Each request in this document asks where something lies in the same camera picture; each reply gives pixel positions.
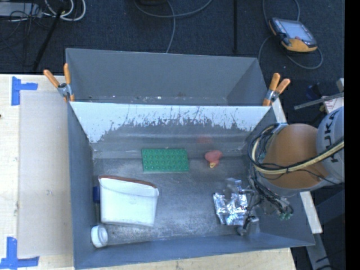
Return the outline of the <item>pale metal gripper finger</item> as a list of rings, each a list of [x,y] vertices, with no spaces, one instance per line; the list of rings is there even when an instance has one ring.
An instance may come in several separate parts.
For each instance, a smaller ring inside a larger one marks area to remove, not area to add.
[[[244,220],[244,225],[237,228],[237,233],[240,236],[247,236],[259,233],[259,218],[255,216],[248,216]]]
[[[231,196],[232,194],[246,195],[251,193],[250,188],[242,187],[242,180],[235,178],[227,178],[225,180],[226,187],[224,193],[226,196]]]

